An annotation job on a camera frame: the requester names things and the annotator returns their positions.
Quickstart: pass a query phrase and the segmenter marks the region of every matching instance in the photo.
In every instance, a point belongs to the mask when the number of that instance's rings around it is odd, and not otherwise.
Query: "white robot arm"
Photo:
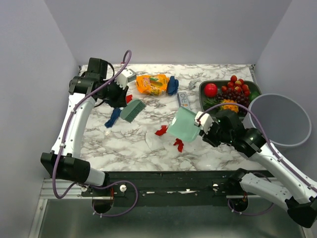
[[[90,58],[85,77],[76,76],[70,81],[68,107],[61,131],[51,152],[42,153],[41,156],[41,163],[52,177],[56,161],[59,159],[56,178],[95,186],[106,183],[104,172],[91,168],[89,162],[79,159],[84,130],[98,98],[112,107],[125,107],[127,84],[136,79],[133,70],[123,69],[114,81],[108,82],[107,87],[92,95],[92,91],[107,82],[106,69],[105,60]]]
[[[217,123],[209,114],[197,113],[195,125],[200,127],[204,141],[214,147],[220,143],[234,146],[245,158],[261,164],[283,184],[279,186],[245,173],[237,179],[241,188],[278,205],[295,222],[310,228],[317,217],[317,183],[288,161],[271,142],[268,144],[259,130],[245,129],[235,112],[220,111],[216,118]]]

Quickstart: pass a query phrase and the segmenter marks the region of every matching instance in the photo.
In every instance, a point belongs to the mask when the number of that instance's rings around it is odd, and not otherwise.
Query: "gray wall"
[[[291,0],[45,0],[76,60],[255,63]]]
[[[0,3],[0,237],[28,236],[78,66],[42,0]]]
[[[308,112],[310,139],[286,156],[317,180],[317,1],[293,0],[256,65],[263,92],[286,95]],[[317,236],[317,225],[314,227]]]

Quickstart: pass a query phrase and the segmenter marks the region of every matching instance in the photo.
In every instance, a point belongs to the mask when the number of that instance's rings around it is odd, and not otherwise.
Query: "gray bucket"
[[[249,109],[278,149],[300,146],[311,134],[312,123],[308,114],[290,98],[278,94],[262,94],[250,103]],[[246,128],[258,128],[250,113],[247,113],[243,124]]]

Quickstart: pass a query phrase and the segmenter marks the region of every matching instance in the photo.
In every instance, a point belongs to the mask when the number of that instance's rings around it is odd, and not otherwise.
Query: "snack bag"
[[[165,74],[137,76],[136,84],[140,93],[161,95],[167,89],[169,78]]]

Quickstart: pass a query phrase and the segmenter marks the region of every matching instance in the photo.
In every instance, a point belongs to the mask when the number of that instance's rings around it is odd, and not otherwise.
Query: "white marble surface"
[[[114,65],[117,71],[120,65]],[[200,111],[199,85],[207,80],[229,80],[232,75],[252,81],[247,65],[171,65],[131,64],[138,75],[164,73],[175,75],[179,91],[186,91],[192,111]],[[197,80],[196,88],[188,89],[191,80]],[[81,157],[91,166],[104,171],[195,171],[195,170],[248,170],[263,169],[257,163],[245,160],[227,145],[213,148],[198,137],[192,143],[184,142],[183,152],[173,146],[175,137],[154,133],[161,125],[168,125],[179,106],[176,95],[159,97],[143,95],[135,82],[129,83],[128,95],[140,98],[147,107],[132,123],[118,119],[112,128],[106,128],[112,108],[102,105],[93,109],[88,119],[82,142]]]

